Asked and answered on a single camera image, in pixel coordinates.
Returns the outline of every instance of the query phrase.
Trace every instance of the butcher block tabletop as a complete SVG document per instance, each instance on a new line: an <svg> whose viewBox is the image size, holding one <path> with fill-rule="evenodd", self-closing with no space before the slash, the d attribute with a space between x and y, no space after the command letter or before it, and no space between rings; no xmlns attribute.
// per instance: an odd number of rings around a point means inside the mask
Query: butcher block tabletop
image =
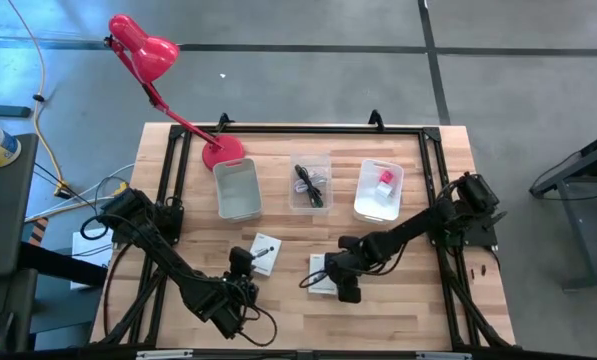
<svg viewBox="0 0 597 360"><path fill-rule="evenodd" d="M146 123L131 187L155 200L165 156L169 123ZM449 180L465 171L475 172L467 129L440 126ZM192 268L220 276L229 268L229 250L249 249L256 233L282 240L271 277L256 274L260 287L257 305L278 323L270 349L319 350L449 350L449 330L443 302L438 261L426 236L407 245L397 268L386 276L362 276L362 302L341 303L335 296L309 294L298 283L308 273L309 255L337 251L342 235L363 236L386 230L429 206L423 181L418 138L381 134L230 134L243 143L255 161L263 200L262 217L230 224L218 215L216 183L201 159L205 142L194 136L182 192L185 207L180 242L175 250ZM182 141L174 155L167 196L173 193ZM435 153L428 145L436 188ZM328 215L294 215L289 207L291 154L328 153L332 165L334 205ZM404 171L400 216L391 225L375 225L353 216L354 197L364 159L395 163ZM483 249L465 249L471 294L483 315L508 342L514 336L496 261ZM112 261L117 256L114 251ZM144 253L132 247L120 261L109 290L110 328L121 319L136 296ZM481 275L482 265L486 266ZM168 280L162 308L159 348L256 348L241 336L223 338L211 322L202 323L183 305L178 287ZM465 312L454 296L460 332L468 341ZM148 329L151 300L147 303L140 340ZM103 302L100 302L92 341L104 337ZM264 316L248 321L244 332L258 342L273 335Z"/></svg>

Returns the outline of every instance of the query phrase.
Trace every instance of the white paper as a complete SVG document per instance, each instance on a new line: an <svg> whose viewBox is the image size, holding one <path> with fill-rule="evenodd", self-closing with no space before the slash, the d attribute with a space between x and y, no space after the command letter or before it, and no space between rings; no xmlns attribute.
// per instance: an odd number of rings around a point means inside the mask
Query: white paper
<svg viewBox="0 0 597 360"><path fill-rule="evenodd" d="M324 254L311 254L309 256L309 274L313 274L317 271L325 269L325 255ZM322 275L315 275L309 279L309 283L315 282ZM329 276L325 276L324 279L318 281L316 284L307 288L311 294L328 294L338 295L338 289L336 284L331 281Z"/></svg>
<svg viewBox="0 0 597 360"><path fill-rule="evenodd" d="M86 230L87 236L96 236L101 234L104 229L91 229ZM111 253L112 253L112 246L111 246L111 237L113 236L113 230L109 229L105 236L101 237L98 240L87 240L80 235L80 231L73 233L71 237L71 254L80 254L85 251L99 249L100 247L109 245L109 248L105 248L104 251L98 252L97 250L92 251L91 255L81 255L81 256L73 256L74 259L86 261L90 264L98 265L98 266L109 266L109 261L111 260ZM77 289L84 289L89 287L89 285L71 282L70 288L71 290Z"/></svg>
<svg viewBox="0 0 597 360"><path fill-rule="evenodd" d="M263 251L267 251L267 253L254 259L252 264L254 265L255 272L265 276L271 276L271 271L274 269L274 264L276 263L281 244L282 241L276 238L261 233L256 234L254 243L251 244L250 252L254 256Z"/></svg>

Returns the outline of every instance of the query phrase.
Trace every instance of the concrete floor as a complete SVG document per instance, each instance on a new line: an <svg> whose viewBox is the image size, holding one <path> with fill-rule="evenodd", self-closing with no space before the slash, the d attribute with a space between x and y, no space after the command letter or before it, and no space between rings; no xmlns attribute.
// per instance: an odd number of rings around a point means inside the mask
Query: concrete floor
<svg viewBox="0 0 597 360"><path fill-rule="evenodd" d="M109 17L124 12L178 43L425 45L416 0L16 3L36 35L51 39L98 41ZM428 6L437 46L597 48L597 0ZM26 36L0 1L0 37ZM145 121L167 119L109 52L43 54L50 99L42 128L65 177L84 189L133 162ZM468 127L476 165L509 211L497 232L518 344L597 356L597 289L564 294L559 286L583 271L562 206L527 193L539 173L597 137L597 57L441 55L439 69L451 124ZM190 51L156 85L172 108L197 121L226 111L241 122L364 123L377 108L389 123L437 125L430 80L425 54ZM38 81L34 50L0 48L0 104L31 106ZM29 119L0 125L32 131ZM38 161L49 165L43 150ZM28 213L55 202L50 186L34 179ZM69 247L88 216L82 209L52 219L45 246Z"/></svg>

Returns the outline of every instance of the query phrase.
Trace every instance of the red desk lamp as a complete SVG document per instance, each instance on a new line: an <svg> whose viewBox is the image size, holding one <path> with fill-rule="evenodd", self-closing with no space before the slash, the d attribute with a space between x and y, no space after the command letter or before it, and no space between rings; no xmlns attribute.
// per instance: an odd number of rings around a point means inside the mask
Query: red desk lamp
<svg viewBox="0 0 597 360"><path fill-rule="evenodd" d="M238 138L229 135L213 136L195 127L169 109L152 82L162 76L176 61L180 50L167 39L149 36L127 15L116 15L109 21L111 36L105 44L118 56L149 96L149 102L187 130L203 138L202 161L212 170L223 161L242 159L245 150Z"/></svg>

